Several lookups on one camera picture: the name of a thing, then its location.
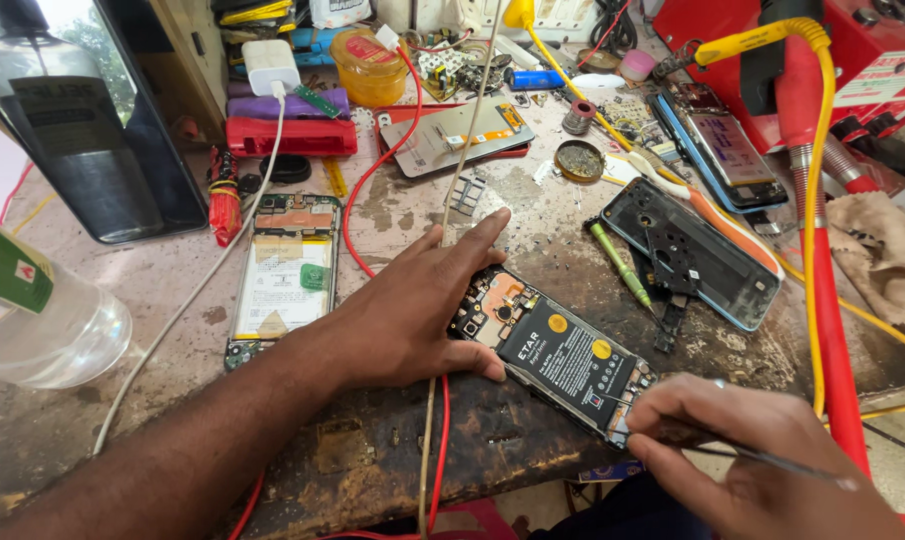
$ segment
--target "battery label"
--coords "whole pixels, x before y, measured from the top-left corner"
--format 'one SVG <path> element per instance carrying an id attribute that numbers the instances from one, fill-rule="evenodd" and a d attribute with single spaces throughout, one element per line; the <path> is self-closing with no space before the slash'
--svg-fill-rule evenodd
<path id="1" fill-rule="evenodd" d="M 603 428 L 636 365 L 636 357 L 551 300 L 525 314 L 498 351 L 557 397 Z"/>

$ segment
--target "dirty wooden table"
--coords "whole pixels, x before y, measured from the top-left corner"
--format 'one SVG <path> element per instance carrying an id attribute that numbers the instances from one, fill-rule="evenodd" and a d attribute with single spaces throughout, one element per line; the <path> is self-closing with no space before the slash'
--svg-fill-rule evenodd
<path id="1" fill-rule="evenodd" d="M 613 95 L 598 97 L 608 100 Z M 566 110 L 565 102 L 551 96 L 542 107 L 520 109 L 538 136 L 529 155 L 467 166 L 465 174 L 487 179 L 488 187 L 474 217 L 450 215 L 455 234 L 486 213 L 509 206 L 513 221 L 497 241 L 500 247 L 510 247 L 507 266 L 662 373 L 688 371 L 810 398 L 803 292 L 791 280 L 783 284 L 756 332 L 736 329 L 697 301 L 689 308 L 676 349 L 671 354 L 653 350 L 654 327 L 648 313 L 637 308 L 603 251 L 581 227 L 619 186 L 601 180 L 577 187 L 551 175 L 542 186 L 532 181 L 558 144 L 570 139 L 554 132 Z M 374 160 L 370 132 L 363 130 L 359 139 L 359 153 L 342 163 L 350 187 Z M 586 139 L 597 146 L 607 141 L 596 129 Z M 190 161 L 197 177 L 204 176 L 205 157 L 191 156 Z M 247 160 L 241 172 L 256 169 L 257 161 Z M 313 170 L 308 182 L 281 191 L 329 194 L 317 159 Z M 441 221 L 449 177 L 446 173 L 409 181 L 387 164 L 370 178 L 350 221 L 352 240 L 368 264 L 381 269 Z M 38 170 L 33 172 L 14 199 L 9 224 L 17 224 L 50 192 Z M 59 199 L 50 202 L 21 236 L 125 302 L 134 315 L 134 335 L 114 367 L 78 388 L 32 390 L 0 382 L 0 519 L 89 456 L 123 378 L 222 252 L 207 230 L 102 246 L 88 237 Z M 614 237 L 614 243 L 628 253 L 621 239 Z M 236 251 L 138 377 L 116 417 L 113 437 L 134 430 L 224 374 L 223 352 L 245 250 Z M 789 258 L 798 264 L 795 255 Z M 367 278 L 345 249 L 339 268 L 341 301 Z M 864 306 L 843 277 L 838 288 Z M 843 313 L 843 322 L 859 391 L 868 395 L 905 387 L 905 348 L 848 313 Z M 570 478 L 622 459 L 511 381 L 499 385 L 472 374 L 454 374 L 450 393 L 443 482 L 447 504 Z M 425 397 L 426 383 L 421 382 L 404 389 L 350 392 L 327 406 L 269 467 L 244 537 L 307 538 L 412 514 Z M 436 432 L 432 447 L 438 442 Z"/>

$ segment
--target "disassembled smartphone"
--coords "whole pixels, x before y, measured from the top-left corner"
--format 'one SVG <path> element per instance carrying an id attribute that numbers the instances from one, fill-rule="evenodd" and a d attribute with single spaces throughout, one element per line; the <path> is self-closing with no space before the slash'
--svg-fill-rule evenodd
<path id="1" fill-rule="evenodd" d="M 652 256 L 650 229 L 681 238 L 677 245 L 653 248 L 659 263 L 676 271 L 682 265 L 673 260 L 694 259 L 699 297 L 743 330 L 758 328 L 782 286 L 772 271 L 648 179 L 632 180 L 606 204 L 601 217 L 647 256 Z"/>
<path id="2" fill-rule="evenodd" d="M 629 407 L 617 399 L 630 403 L 658 378 L 645 360 L 497 264 L 472 276 L 449 333 L 492 348 L 513 379 L 618 450 Z"/>
<path id="3" fill-rule="evenodd" d="M 788 202 L 785 188 L 708 84 L 671 82 L 646 99 L 726 211 L 746 214 Z"/>
<path id="4" fill-rule="evenodd" d="M 226 371 L 335 305 L 341 203 L 322 195 L 263 195 L 235 301 Z"/>

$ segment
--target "tin lid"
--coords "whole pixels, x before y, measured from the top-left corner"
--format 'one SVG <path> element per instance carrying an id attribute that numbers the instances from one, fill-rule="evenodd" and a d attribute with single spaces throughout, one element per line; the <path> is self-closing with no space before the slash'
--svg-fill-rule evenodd
<path id="1" fill-rule="evenodd" d="M 399 46 L 408 53 L 404 39 Z M 359 75 L 391 75 L 407 68 L 402 56 L 387 50 L 368 28 L 340 31 L 332 39 L 329 52 L 340 67 Z"/>

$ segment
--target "orange jar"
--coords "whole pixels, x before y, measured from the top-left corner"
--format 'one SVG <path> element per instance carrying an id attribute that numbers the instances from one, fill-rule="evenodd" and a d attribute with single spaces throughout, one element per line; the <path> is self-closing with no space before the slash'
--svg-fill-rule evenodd
<path id="1" fill-rule="evenodd" d="M 405 40 L 399 46 L 408 54 Z M 386 50 L 368 28 L 340 31 L 329 53 L 339 68 L 339 85 L 350 101 L 375 108 L 394 104 L 405 93 L 409 67 L 398 52 Z"/>

